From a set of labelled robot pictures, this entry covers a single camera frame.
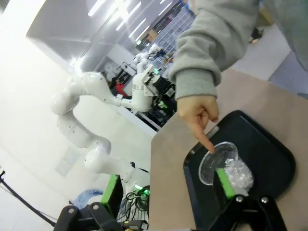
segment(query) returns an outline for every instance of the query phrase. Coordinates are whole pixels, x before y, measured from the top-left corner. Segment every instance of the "black cable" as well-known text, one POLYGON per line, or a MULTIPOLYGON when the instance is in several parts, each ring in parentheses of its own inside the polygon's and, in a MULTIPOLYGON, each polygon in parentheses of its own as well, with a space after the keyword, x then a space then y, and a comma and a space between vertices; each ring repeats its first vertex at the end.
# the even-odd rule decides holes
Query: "black cable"
POLYGON ((137 208, 135 208, 134 215, 132 216, 131 220, 134 220, 135 215, 136 215, 136 211, 137 211, 137 208))
MULTIPOLYGON (((15 197, 7 188, 2 187, 2 186, 0 186, 0 188, 3 189, 3 190, 5 190, 5 192, 8 193, 9 195, 15 197)), ((58 220, 57 218, 54 218, 54 217, 52 217, 52 216, 50 216, 50 215, 48 215, 48 214, 46 214, 46 213, 44 213, 44 212, 42 212, 42 211, 39 211, 38 209, 37 209, 37 211, 40 212, 41 214, 47 216, 48 218, 51 218, 51 219, 54 219, 54 220, 58 220)))
POLYGON ((117 218, 117 221, 119 221, 120 219, 122 219, 122 218, 124 218, 124 217, 126 217, 126 219, 127 220, 129 220, 129 215, 128 215, 128 213, 130 214, 130 210, 131 210, 131 208, 135 205, 135 201, 136 201, 136 198, 134 198, 134 197, 131 197, 130 198, 130 196, 136 196, 136 194, 135 193, 131 193, 131 192, 129 192, 128 194, 126 194, 123 198, 125 198, 126 199, 126 201, 125 201, 125 205, 124 205, 124 215, 123 216, 121 216, 121 217, 119 217, 119 218, 117 218))
POLYGON ((30 205, 27 201, 25 201, 18 193, 16 193, 7 183, 4 182, 3 179, 0 181, 10 192, 11 194, 16 197, 21 203, 23 203, 25 206, 27 206, 32 212, 34 212, 36 215, 38 215, 40 218, 42 218, 44 221, 49 223, 51 226, 55 227, 56 223, 52 220, 48 219, 46 216, 41 214, 37 209, 35 209, 32 205, 30 205))
POLYGON ((139 196, 139 198, 136 199, 136 207, 142 211, 142 212, 147 212, 147 214, 149 215, 149 201, 150 201, 150 196, 146 193, 144 193, 146 190, 150 190, 149 186, 145 186, 142 189, 140 189, 137 192, 137 196, 139 196), (141 196, 144 195, 146 197, 146 200, 142 200, 141 196))

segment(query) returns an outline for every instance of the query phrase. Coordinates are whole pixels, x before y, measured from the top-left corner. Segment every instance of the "tan table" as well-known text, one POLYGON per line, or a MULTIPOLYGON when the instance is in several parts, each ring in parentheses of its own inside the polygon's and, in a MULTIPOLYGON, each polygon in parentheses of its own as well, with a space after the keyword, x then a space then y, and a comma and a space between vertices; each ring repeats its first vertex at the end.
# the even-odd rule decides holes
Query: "tan table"
MULTIPOLYGON (((308 230, 308 100, 234 70, 224 73, 218 95, 220 118, 237 109, 247 112, 295 156, 295 180, 277 204, 288 230, 308 230)), ((196 143, 177 115, 153 138, 151 230, 195 229, 183 161, 196 143)))

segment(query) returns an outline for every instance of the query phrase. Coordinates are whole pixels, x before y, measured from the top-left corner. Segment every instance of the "person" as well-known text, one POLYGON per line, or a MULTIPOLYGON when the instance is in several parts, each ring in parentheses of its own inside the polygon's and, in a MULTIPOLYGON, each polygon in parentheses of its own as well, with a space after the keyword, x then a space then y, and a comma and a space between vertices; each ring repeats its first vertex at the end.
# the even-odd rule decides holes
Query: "person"
MULTIPOLYGON (((263 0, 299 62, 308 70, 308 3, 263 0)), ((169 77, 176 83, 179 116, 210 152, 204 134, 209 120, 218 122, 217 93, 221 72, 241 59, 256 25, 258 0, 188 0, 196 18, 179 35, 169 77)))
POLYGON ((124 88, 124 84, 120 82, 120 80, 117 78, 115 80, 115 83, 116 83, 116 90, 117 92, 119 92, 121 95, 123 95, 123 97, 127 97, 127 94, 125 93, 125 91, 123 90, 124 88))
POLYGON ((264 30, 258 30, 258 28, 255 27, 253 32, 251 33, 249 43, 256 44, 259 39, 262 38, 263 32, 264 30))

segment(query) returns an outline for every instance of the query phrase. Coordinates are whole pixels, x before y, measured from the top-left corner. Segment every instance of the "floor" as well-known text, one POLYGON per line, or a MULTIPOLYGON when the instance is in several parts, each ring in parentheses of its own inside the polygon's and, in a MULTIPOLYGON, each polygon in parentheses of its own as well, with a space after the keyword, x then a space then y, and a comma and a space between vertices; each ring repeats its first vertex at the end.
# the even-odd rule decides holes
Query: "floor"
POLYGON ((306 72, 290 52, 274 74, 270 82, 293 93, 308 94, 308 72, 306 72))
POLYGON ((262 39, 256 44, 249 44, 245 56, 231 68, 261 80, 268 80, 288 55, 290 48, 276 25, 262 29, 262 39))
MULTIPOLYGON (((22 164, 0 148, 0 172, 6 171, 4 181, 36 209, 57 218, 68 204, 67 199, 54 193, 33 176, 22 164)), ((0 185, 1 231, 52 231, 53 227, 34 214, 0 185)))

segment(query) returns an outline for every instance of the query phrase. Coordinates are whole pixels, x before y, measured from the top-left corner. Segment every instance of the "red jacket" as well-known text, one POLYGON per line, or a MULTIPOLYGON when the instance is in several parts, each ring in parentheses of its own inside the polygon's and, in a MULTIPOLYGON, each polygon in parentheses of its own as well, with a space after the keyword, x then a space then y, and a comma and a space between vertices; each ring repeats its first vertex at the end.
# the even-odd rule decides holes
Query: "red jacket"
POLYGON ((119 92, 121 95, 127 96, 127 94, 123 91, 123 88, 124 88, 123 83, 117 83, 115 88, 116 88, 117 92, 119 92))

